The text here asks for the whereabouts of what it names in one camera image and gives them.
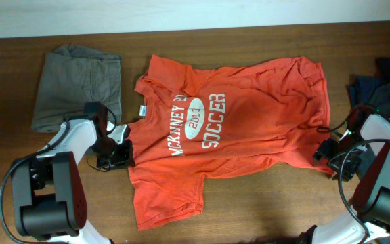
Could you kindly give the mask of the orange t-shirt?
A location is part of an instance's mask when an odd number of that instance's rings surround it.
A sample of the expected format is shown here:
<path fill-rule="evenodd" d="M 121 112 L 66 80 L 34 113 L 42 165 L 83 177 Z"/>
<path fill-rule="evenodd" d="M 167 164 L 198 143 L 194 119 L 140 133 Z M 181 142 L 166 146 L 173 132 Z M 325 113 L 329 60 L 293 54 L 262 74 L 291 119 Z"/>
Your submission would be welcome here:
<path fill-rule="evenodd" d="M 136 82 L 146 116 L 129 125 L 139 230 L 202 213 L 208 178 L 257 173 L 276 163 L 329 172 L 313 154 L 328 138 L 321 64 L 280 58 L 250 67 L 198 70 L 152 56 Z"/>

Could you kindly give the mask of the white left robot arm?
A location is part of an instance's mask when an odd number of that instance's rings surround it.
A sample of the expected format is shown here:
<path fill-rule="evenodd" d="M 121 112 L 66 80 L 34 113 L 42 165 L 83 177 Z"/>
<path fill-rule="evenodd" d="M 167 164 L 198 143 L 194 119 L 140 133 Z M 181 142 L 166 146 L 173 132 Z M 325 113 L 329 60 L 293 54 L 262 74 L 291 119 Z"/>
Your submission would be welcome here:
<path fill-rule="evenodd" d="M 87 200 L 78 164 L 97 155 L 101 171 L 132 166 L 129 128 L 98 114 L 61 124 L 42 150 L 12 163 L 14 221 L 18 233 L 38 243 L 111 243 L 87 219 Z"/>

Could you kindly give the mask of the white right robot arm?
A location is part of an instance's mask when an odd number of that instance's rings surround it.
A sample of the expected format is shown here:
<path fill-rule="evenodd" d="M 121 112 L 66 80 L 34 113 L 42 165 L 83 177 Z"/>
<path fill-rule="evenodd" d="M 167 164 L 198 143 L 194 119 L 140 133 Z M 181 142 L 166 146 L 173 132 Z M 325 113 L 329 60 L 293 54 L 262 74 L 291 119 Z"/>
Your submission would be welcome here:
<path fill-rule="evenodd" d="M 341 123 L 347 130 L 313 154 L 334 171 L 346 212 L 302 232 L 297 243 L 367 243 L 390 236 L 390 118 L 357 106 Z"/>

